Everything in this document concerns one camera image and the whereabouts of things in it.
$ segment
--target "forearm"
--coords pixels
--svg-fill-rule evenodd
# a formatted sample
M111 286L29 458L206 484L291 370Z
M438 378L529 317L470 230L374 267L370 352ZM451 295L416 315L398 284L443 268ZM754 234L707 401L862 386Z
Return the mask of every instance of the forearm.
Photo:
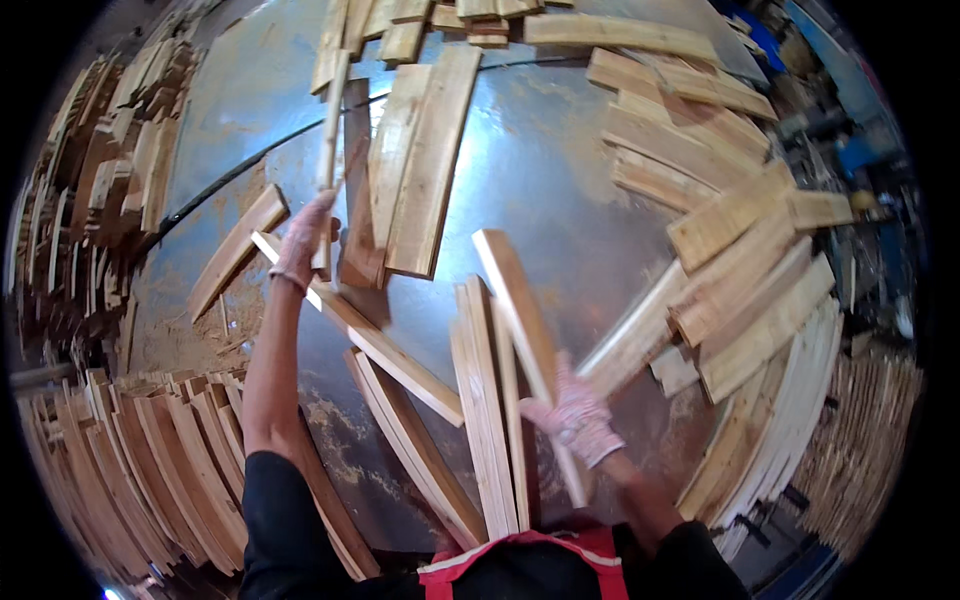
M263 324L256 338L244 386L244 451L271 450L298 467L290 443L296 435L297 325L303 295L289 279L275 276L270 283Z
M640 547L653 557L660 542L684 522L663 489L644 477L623 450L615 450L597 466L616 484L627 521Z

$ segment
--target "metal work surface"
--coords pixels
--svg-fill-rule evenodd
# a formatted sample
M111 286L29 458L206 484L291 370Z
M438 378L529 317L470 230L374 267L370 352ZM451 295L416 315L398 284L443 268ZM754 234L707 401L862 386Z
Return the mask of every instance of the metal work surface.
M271 6L284 4L275 0ZM281 16L278 12L274 18ZM428 37L425 59L433 59L439 40L438 34ZM370 77L372 97L386 90L393 78L382 65L371 62L375 45L368 44L364 62L354 65L350 75ZM498 53L513 54L514 46L518 54L532 52L513 44L510 50L485 52L485 64L498 60ZM300 60L312 65L312 50ZM671 260L663 229L675 215L610 181L612 153L599 133L613 94L591 85L584 66L582 60L567 60L481 70L457 159L434 279L392 276L383 292L342 287L361 312L452 389L456 384L447 337L455 314L452 284L463 282L469 273L484 274L469 238L477 229L502 228L509 233L558 347L568 348L575 361L586 356L624 311L646 294ZM301 84L305 86L306 81L304 75ZM318 105L316 99L311 101ZM278 104L270 102L267 107L279 110ZM286 108L280 112L261 118L263 122L271 122L272 117L277 122L297 121ZM374 125L381 112L382 101L378 101L371 107ZM189 129L182 137L207 135L194 132L203 121L185 121ZM202 371L246 358L242 348L223 356L216 350L255 336L267 289L266 259L253 257L227 288L228 320L236 322L229 336L223 332L216 305L191 327L189 316L182 314L186 297L242 208L266 182L280 186L294 213L310 200L320 138L320 128L313 128L276 146L202 202L151 250L132 288L140 302L132 370ZM223 173L217 169L239 157L237 150L225 142L210 143L204 152L192 155L194 176L206 172L215 180ZM178 166L185 161L178 156ZM178 187L181 172L174 177L174 187L185 189ZM335 214L349 235L343 194ZM285 229L286 224L281 225L278 232L282 235ZM335 259L339 250L340 244L335 244ZM430 552L443 528L420 499L357 392L343 363L347 348L347 339L305 303L298 339L300 405L317 448L371 547ZM479 508L466 432L453 428L418 400L414 404L446 463ZM613 413L614 426L626 438L636 463L661 480L667 493L677 494L699 463L716 417L700 387L692 386L666 400L645 373L624 391ZM568 515L569 502L542 434L538 434L537 449L541 522L549 523ZM607 523L621 521L612 487L602 478L599 484L591 514Z
M268 0L214 40L190 86L182 117L168 219L178 219L262 152L326 117L326 104L308 93L325 10L326 2ZM577 11L698 31L710 39L728 71L767 85L754 58L707 0L581 0ZM435 62L444 41L456 39L463 36L426 35L420 62ZM481 66L542 59L555 50L512 43L507 49L485 51ZM389 92L394 77L376 59L379 51L379 40L367 43L349 75L370 79L372 97Z

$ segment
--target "red apron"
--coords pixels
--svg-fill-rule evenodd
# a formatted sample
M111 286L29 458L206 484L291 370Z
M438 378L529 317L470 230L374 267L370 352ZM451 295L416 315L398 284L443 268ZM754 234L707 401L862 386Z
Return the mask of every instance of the red apron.
M600 596L604 600L627 600L627 587L623 583L623 569L613 549L613 535L609 527L590 529L577 534L576 542L560 540L536 531L513 534L500 540L488 541L459 556L444 560L438 554L434 563L417 569L420 584L426 588L426 600L453 600L453 582L488 550L503 542L534 543L549 541L575 552L596 571L600 583Z

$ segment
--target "black shirt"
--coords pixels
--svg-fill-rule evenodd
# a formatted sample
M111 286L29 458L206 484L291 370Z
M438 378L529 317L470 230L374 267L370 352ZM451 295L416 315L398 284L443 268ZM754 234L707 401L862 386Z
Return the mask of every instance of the black shirt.
M423 598L416 572L354 583L340 564L297 468L273 452L247 457L243 496L250 534L240 598ZM645 564L627 527L615 527L632 598L748 598L699 522L678 525ZM553 543L498 544L453 584L471 598L600 597L596 574Z

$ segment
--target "gloved hand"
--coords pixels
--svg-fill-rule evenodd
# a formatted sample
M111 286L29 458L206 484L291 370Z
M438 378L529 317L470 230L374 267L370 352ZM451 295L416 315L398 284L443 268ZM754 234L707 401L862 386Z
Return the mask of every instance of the gloved hand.
M610 429L612 414L589 383L570 368L570 355L557 352L557 408L545 400L524 398L520 414L556 438L587 465L594 468L608 454L625 447L623 438Z
M322 190L310 201L310 204L297 213L290 222L287 234L283 236L280 256L268 272L270 277L274 275L286 277L293 281L306 296L307 287L313 278L310 259L320 244L321 233L324 227L330 227L333 230L340 228L337 219L333 219L331 223L328 218L330 208L336 199L336 193L332 189Z

